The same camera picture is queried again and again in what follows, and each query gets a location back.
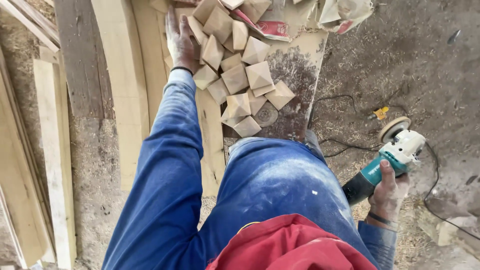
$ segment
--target sanding disc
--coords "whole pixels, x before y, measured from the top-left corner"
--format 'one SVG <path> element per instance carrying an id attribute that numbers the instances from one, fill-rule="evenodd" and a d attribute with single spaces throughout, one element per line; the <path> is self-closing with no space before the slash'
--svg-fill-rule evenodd
<path id="1" fill-rule="evenodd" d="M 265 102 L 265 104 L 258 110 L 258 113 L 253 116 L 253 119 L 261 127 L 267 127 L 275 123 L 278 117 L 278 111 L 270 102 Z"/>
<path id="2" fill-rule="evenodd" d="M 397 119 L 388 123 L 382 128 L 378 134 L 378 141 L 380 143 L 393 142 L 393 137 L 397 134 L 398 130 L 407 130 L 410 127 L 412 120 L 406 116 L 398 117 Z"/>

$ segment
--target bracelet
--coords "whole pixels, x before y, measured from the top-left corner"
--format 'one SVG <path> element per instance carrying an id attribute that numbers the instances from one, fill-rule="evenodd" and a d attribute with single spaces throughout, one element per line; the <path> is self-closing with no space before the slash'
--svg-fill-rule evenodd
<path id="1" fill-rule="evenodd" d="M 192 75 L 192 76 L 193 76 L 193 72 L 192 72 L 192 71 L 191 71 L 189 68 L 182 67 L 182 66 L 176 66 L 176 67 L 173 67 L 173 68 L 170 70 L 170 72 L 172 72 L 172 71 L 174 71 L 174 70 L 176 70 L 176 69 L 183 69 L 183 70 L 186 70 L 186 71 L 190 72 L 190 75 Z"/>
<path id="2" fill-rule="evenodd" d="M 395 229 L 396 229 L 397 226 L 398 226 L 398 224 L 397 224 L 396 222 L 393 222 L 393 221 L 389 221 L 389 220 L 387 220 L 387 219 L 384 219 L 384 218 L 382 218 L 382 217 L 380 217 L 380 216 L 378 216 L 378 215 L 376 215 L 376 214 L 374 214 L 374 213 L 372 213 L 372 212 L 368 212 L 368 216 L 371 217 L 371 218 L 373 218 L 374 220 L 376 220 L 376 221 L 378 221 L 378 222 L 381 222 L 381 223 L 383 223 L 383 224 L 385 224 L 385 225 L 387 225 L 387 226 L 390 226 L 390 227 L 392 227 L 392 228 L 395 228 Z"/>

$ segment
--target angle grinder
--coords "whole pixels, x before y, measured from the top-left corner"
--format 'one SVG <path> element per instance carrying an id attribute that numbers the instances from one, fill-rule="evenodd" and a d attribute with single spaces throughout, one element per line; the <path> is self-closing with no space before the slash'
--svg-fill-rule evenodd
<path id="1" fill-rule="evenodd" d="M 403 116 L 391 121 L 380 131 L 378 139 L 385 145 L 378 150 L 378 156 L 342 187 L 350 206 L 373 194 L 375 187 L 382 180 L 381 160 L 390 162 L 395 177 L 420 165 L 418 155 L 425 145 L 425 137 L 408 130 L 410 124 L 411 120 Z"/>

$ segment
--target hand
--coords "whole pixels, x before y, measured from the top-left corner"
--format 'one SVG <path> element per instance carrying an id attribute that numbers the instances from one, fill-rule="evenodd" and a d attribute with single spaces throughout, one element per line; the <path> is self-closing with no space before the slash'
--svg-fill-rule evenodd
<path id="1" fill-rule="evenodd" d="M 173 59 L 173 66 L 186 67 L 195 73 L 193 43 L 190 40 L 190 26 L 188 25 L 187 16 L 184 14 L 181 15 L 179 27 L 173 6 L 170 5 L 165 17 L 165 30 L 167 32 L 167 46 Z"/>
<path id="2" fill-rule="evenodd" d="M 382 181 L 375 187 L 373 195 L 368 198 L 371 206 L 370 212 L 389 221 L 397 222 L 400 206 L 408 194 L 410 179 L 406 173 L 395 178 L 395 171 L 387 160 L 380 161 L 380 171 L 382 172 Z M 370 217 L 367 217 L 366 221 L 380 227 L 386 226 Z"/>

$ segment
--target dirt floor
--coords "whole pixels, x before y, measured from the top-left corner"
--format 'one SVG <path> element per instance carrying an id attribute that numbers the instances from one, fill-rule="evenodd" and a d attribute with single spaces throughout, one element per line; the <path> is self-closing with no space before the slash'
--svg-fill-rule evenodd
<path id="1" fill-rule="evenodd" d="M 41 0 L 29 0 L 43 14 L 53 10 Z M 388 120 L 406 115 L 423 134 L 440 160 L 436 197 L 450 200 L 479 214 L 480 183 L 465 185 L 479 175 L 480 157 L 480 2 L 477 0 L 383 0 L 374 14 L 344 35 L 331 34 L 320 72 L 317 98 L 339 94 L 348 98 L 319 101 L 313 129 L 320 140 L 369 147 Z M 447 45 L 454 31 L 461 33 Z M 38 40 L 22 24 L 0 12 L 0 44 L 20 102 L 28 136 L 45 180 L 32 58 Z M 391 106 L 388 118 L 366 120 L 378 107 Z M 100 269 L 109 238 L 127 193 L 119 190 L 120 171 L 115 122 L 70 117 L 72 172 L 78 259 L 75 269 Z M 324 154 L 341 149 L 322 145 Z M 349 149 L 328 158 L 340 182 L 351 178 L 374 153 Z M 416 226 L 413 204 L 435 180 L 428 151 L 422 167 L 411 175 L 412 188 L 401 211 L 395 269 L 480 269 L 480 262 L 455 246 L 437 247 Z M 215 197 L 202 199 L 199 227 L 215 205 Z M 353 209 L 363 219 L 368 204 Z M 16 256 L 3 220 L 0 220 L 0 265 Z"/>

